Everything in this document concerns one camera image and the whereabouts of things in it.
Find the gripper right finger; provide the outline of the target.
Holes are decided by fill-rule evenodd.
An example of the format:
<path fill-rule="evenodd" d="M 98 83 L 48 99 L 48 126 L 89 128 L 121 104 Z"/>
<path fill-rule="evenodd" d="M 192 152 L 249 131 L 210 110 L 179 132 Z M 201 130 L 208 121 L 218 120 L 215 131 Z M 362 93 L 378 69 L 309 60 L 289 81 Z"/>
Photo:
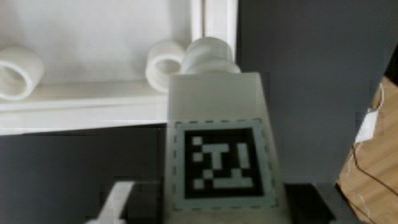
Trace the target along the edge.
<path fill-rule="evenodd" d="M 314 188 L 334 216 L 329 224 L 362 224 L 350 208 L 337 185 L 332 183 L 316 183 Z"/>

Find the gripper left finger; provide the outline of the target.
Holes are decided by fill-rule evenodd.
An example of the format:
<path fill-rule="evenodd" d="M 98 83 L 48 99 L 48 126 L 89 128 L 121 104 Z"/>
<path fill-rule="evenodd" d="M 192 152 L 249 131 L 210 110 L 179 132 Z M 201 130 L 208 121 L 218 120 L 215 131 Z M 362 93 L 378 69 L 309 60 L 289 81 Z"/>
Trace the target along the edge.
<path fill-rule="evenodd" d="M 85 224 L 126 224 L 126 220 L 121 218 L 121 214 L 133 186 L 133 181 L 119 181 L 114 184 L 99 215 L 85 222 Z"/>

